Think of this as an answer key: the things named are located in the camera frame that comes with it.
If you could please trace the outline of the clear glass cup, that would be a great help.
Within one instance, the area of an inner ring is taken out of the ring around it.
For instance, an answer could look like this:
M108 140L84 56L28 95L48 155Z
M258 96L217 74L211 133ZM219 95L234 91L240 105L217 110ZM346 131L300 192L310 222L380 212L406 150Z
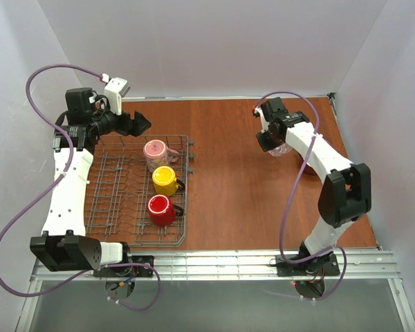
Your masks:
M289 153L291 150L292 150L292 147L290 145L283 143L280 146L269 150L268 153L271 156L280 157L280 156L283 156L284 154Z

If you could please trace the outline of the dark red mug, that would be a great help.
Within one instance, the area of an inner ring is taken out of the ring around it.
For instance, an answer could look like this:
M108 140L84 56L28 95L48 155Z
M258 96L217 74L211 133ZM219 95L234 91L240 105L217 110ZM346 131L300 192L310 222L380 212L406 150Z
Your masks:
M297 159L298 167L300 168L304 162L304 159L300 155L298 155L296 159ZM311 175L311 176L317 176L317 173L309 164L306 164L303 173Z

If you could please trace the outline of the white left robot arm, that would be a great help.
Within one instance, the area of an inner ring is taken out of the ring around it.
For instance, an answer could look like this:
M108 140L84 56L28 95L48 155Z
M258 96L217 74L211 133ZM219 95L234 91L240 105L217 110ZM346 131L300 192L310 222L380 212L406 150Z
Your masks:
M31 252L50 271L96 270L128 261L125 242L104 242L86 236L84 203L89 170L98 140L111 132L140 136L151 127L141 113L122 110L127 88L105 86L98 95L91 88L69 89L67 110L55 124L71 138L54 133L55 178L59 180L41 235L30 240Z

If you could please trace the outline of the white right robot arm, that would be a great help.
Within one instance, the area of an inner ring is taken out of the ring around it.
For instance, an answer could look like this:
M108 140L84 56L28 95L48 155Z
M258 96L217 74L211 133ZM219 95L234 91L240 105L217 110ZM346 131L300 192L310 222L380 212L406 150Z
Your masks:
M331 261L339 238L371 210L371 170L338 153L318 132L319 123L297 111L291 113L278 93L262 97L252 111L261 121L256 135L264 152L281 156L296 151L304 171L310 167L322 182L318 199L320 217L292 258L282 255L280 268L315 272Z

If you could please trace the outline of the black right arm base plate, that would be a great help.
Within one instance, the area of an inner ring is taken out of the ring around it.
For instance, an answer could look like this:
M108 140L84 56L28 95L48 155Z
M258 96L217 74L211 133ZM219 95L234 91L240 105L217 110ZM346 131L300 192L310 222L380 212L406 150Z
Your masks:
M281 255L277 255L271 265L276 267L278 277L307 276L315 273L319 275L324 273L324 276L331 277L340 275L340 268L334 252L300 264L287 264Z

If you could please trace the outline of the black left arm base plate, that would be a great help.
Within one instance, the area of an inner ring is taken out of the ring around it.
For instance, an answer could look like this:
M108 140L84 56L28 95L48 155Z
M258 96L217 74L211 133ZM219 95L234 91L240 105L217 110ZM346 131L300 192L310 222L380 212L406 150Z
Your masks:
M128 258L128 262L136 264L145 264L148 266L154 265L154 256L152 255L134 255ZM93 272L94 277L112 277L112 278L124 278L129 277L152 277L153 272L150 268L143 266L125 266L117 268L102 268Z

